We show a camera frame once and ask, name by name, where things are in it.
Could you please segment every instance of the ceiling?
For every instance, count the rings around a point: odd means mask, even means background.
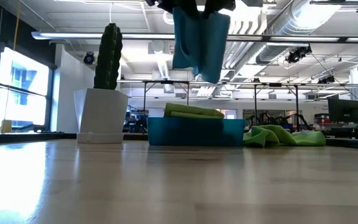
[[[102,32],[111,20],[121,28],[122,32],[173,33],[173,26],[163,20],[162,10],[136,1],[128,5],[85,4],[55,0],[21,1],[21,18],[32,27],[44,32]],[[276,2],[277,6],[266,10],[267,22],[281,11],[289,0],[276,0]],[[16,13],[16,1],[0,0],[0,5],[13,14]],[[313,35],[358,35],[356,9],[355,6],[342,7],[324,25],[316,29]],[[72,41],[66,44],[66,49],[80,58],[87,51],[97,54],[98,44],[97,40]],[[356,65],[349,62],[358,62],[358,45],[312,44],[311,48],[315,58],[309,55],[300,63],[288,68],[282,57],[263,70],[261,81],[285,82],[288,79],[294,82],[310,81],[311,76],[325,71],[326,68],[336,67],[336,78],[340,82],[346,82],[349,69]],[[126,78],[144,78],[145,75],[158,70],[157,63],[148,52],[149,41],[125,40],[121,60],[122,74]],[[168,61],[169,69],[172,68],[171,63]]]

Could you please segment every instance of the cactus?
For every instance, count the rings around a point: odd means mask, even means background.
[[[100,42],[93,88],[116,89],[121,50],[121,31],[116,24],[109,24],[106,26]]]

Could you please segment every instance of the window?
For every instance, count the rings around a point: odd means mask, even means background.
[[[0,62],[0,126],[4,119],[12,120],[12,127],[45,124],[49,73],[47,66],[4,49]]]

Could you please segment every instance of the folded green towel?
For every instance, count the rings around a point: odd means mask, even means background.
[[[166,117],[223,119],[224,114],[214,109],[167,103],[164,112],[164,118]]]
[[[321,131],[290,134],[281,126],[254,126],[244,134],[244,146],[325,146],[326,138]]]

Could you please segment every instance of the table surface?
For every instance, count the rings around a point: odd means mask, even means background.
[[[358,223],[358,149],[0,145],[0,223]]]

